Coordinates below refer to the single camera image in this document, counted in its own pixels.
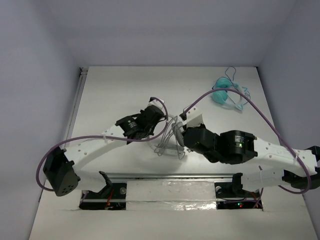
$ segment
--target white wall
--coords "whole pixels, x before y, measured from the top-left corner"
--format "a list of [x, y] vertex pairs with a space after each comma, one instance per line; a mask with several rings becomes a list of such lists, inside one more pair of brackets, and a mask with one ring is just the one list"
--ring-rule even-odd
[[0, 239], [27, 239], [41, 156], [61, 140], [79, 68], [43, 1], [0, 1]]
[[[273, 121], [298, 149], [320, 146], [319, 13], [319, 0], [298, 0], [258, 68]], [[304, 197], [320, 237], [320, 188]]]
[[80, 66], [258, 66], [295, 0], [46, 0]]

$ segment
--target transparent plastic object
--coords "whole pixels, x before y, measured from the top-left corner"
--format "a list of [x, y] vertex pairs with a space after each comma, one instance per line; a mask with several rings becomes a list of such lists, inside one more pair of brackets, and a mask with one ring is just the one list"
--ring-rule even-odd
[[215, 183], [202, 180], [128, 181], [126, 209], [134, 211], [216, 210]]

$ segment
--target white enclosure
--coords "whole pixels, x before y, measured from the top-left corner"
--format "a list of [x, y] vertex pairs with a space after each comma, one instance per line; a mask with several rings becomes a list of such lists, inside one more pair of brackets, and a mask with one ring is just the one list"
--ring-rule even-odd
[[[146, 100], [150, 96], [158, 96], [164, 99], [169, 113], [178, 114], [196, 97], [210, 89], [213, 84], [212, 79], [222, 76], [225, 69], [225, 67], [91, 66], [88, 69], [83, 91], [77, 97], [79, 106], [73, 116], [74, 126], [70, 130], [70, 137], [103, 131], [106, 126], [112, 126], [117, 119], [121, 119], [128, 112], [138, 112], [141, 106], [146, 105]], [[236, 79], [239, 84], [250, 89], [255, 104], [272, 121], [257, 69], [255, 67], [237, 67]], [[117, 102], [116, 107], [114, 104], [107, 104], [115, 101]], [[270, 143], [270, 145], [267, 145], [268, 147], [271, 147], [272, 144], [279, 144], [277, 136], [252, 107], [245, 107], [242, 113], [226, 110], [218, 104], [214, 104], [210, 97], [204, 98], [197, 104], [197, 107], [202, 112], [202, 119], [206, 128], [217, 134], [230, 129], [237, 129], [253, 133], [257, 137], [263, 137]], [[155, 133], [158, 133], [162, 127], [163, 123], [159, 123], [155, 128]], [[82, 156], [85, 149], [83, 146], [86, 144], [81, 143], [80, 152], [77, 151], [78, 144], [79, 142], [70, 143], [69, 147], [75, 149]], [[68, 151], [65, 153], [67, 158], [72, 156], [76, 162], [75, 155], [72, 152], [68, 154]], [[187, 175], [191, 178], [201, 175], [228, 177], [229, 174], [238, 172], [258, 174], [259, 165], [264, 171], [267, 171], [267, 165], [262, 162], [253, 162], [255, 161], [235, 165], [220, 162], [212, 164], [203, 155], [195, 152], [186, 152], [182, 160], [166, 155], [160, 157], [154, 154], [147, 144], [133, 142], [103, 154], [85, 165], [82, 170], [92, 174], [104, 171], [108, 173], [111, 180], [113, 180], [112, 175], [118, 173], [122, 173], [123, 176], [132, 175], [142, 178], [145, 175], [176, 176], [175, 180], [159, 182], [153, 178], [152, 182], [157, 183], [157, 185], [151, 188], [150, 185], [146, 185], [150, 181], [145, 180], [141, 183], [141, 181], [137, 182], [133, 179], [131, 183], [137, 183], [137, 185], [128, 184], [126, 186], [126, 191], [129, 193], [125, 198], [127, 202], [126, 210], [102, 211], [104, 212], [102, 214], [97, 214], [101, 211], [84, 210], [80, 213], [77, 211], [81, 196], [79, 189], [64, 197], [55, 197], [53, 192], [44, 191], [36, 213], [30, 240], [55, 240], [62, 239], [65, 236], [77, 240], [86, 240], [91, 236], [99, 239], [105, 234], [108, 234], [111, 239], [119, 240], [127, 238], [126, 236], [133, 239], [149, 240], [155, 234], [159, 239], [165, 239], [166, 236], [170, 238], [176, 236], [175, 239], [177, 240], [188, 238], [256, 240], [258, 235], [267, 236], [268, 239], [300, 240], [303, 237], [308, 240], [317, 239], [303, 197], [283, 191], [277, 186], [265, 188], [262, 196], [263, 211], [242, 209], [238, 211], [243, 214], [241, 218], [239, 218], [238, 214], [240, 213], [237, 213], [237, 210], [216, 210], [212, 206], [215, 205], [212, 202], [209, 205], [212, 208], [211, 210], [191, 210], [188, 217], [190, 222], [184, 221], [184, 210], [182, 212], [175, 210], [175, 213], [170, 214], [170, 210], [166, 209], [168, 205], [175, 206], [174, 209], [183, 209], [183, 207], [190, 209], [191, 204], [198, 205], [199, 203], [207, 206], [200, 200], [203, 197], [202, 194], [196, 194], [196, 191], [193, 190], [183, 191], [180, 187], [177, 192], [183, 196], [186, 195], [186, 192], [189, 193], [190, 195], [187, 194], [190, 196], [189, 199], [186, 202], [181, 201], [181, 198], [174, 198], [174, 200], [170, 198], [171, 200], [168, 200], [166, 198], [168, 195], [164, 192], [169, 192], [170, 189], [167, 190], [166, 186], [174, 181], [176, 183], [181, 182], [177, 176]], [[89, 182], [90, 187], [88, 189], [99, 191], [104, 187], [103, 182], [99, 184], [97, 180], [99, 181], [99, 177], [85, 181]], [[212, 181], [208, 182], [204, 179], [202, 181], [203, 184], [198, 185], [198, 188], [202, 187], [197, 192], [203, 188], [207, 189], [209, 183], [212, 184]], [[83, 186], [85, 182], [84, 179], [81, 179], [79, 185]], [[171, 195], [172, 192], [175, 193], [176, 191], [171, 189], [169, 194]], [[212, 192], [215, 191], [211, 187], [211, 190], [204, 191], [204, 196], [210, 196], [211, 200], [213, 198], [216, 201], [215, 194], [212, 194]], [[197, 201], [190, 202], [191, 197], [196, 198]], [[157, 201], [159, 198], [165, 198], [165, 200]], [[79, 216], [82, 216], [81, 220], [77, 221], [76, 219]], [[121, 221], [123, 231], [115, 230], [119, 227], [117, 220]], [[107, 222], [106, 226], [101, 228], [101, 224], [105, 222]], [[165, 226], [160, 227], [160, 223], [165, 223]], [[87, 229], [88, 226], [90, 226], [90, 230], [74, 231], [76, 228]]]
[[[319, 12], [319, 0], [1, 1], [1, 239], [30, 235], [36, 167], [65, 134], [80, 67], [258, 67], [275, 126], [296, 149], [319, 146]], [[319, 236], [320, 190], [304, 197]]]

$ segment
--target cable tie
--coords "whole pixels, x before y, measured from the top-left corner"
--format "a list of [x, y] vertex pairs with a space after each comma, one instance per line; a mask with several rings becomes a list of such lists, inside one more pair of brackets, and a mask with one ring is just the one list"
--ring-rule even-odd
[[108, 141], [107, 135], [105, 133], [102, 133], [102, 136], [103, 136], [104, 142], [107, 143]]
[[299, 157], [299, 153], [296, 152], [296, 153], [295, 153], [295, 157], [294, 157], [294, 159], [293, 159], [293, 164], [295, 164], [295, 163], [298, 161], [298, 157]]

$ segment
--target screw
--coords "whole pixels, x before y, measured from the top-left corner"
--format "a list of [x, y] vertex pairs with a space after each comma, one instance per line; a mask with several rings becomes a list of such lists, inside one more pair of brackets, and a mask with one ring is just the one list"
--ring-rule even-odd
[[120, 194], [126, 194], [127, 193], [127, 189], [125, 187], [120, 188]]
[[216, 186], [216, 187], [215, 187], [215, 192], [216, 192], [217, 194], [222, 193], [222, 187]]

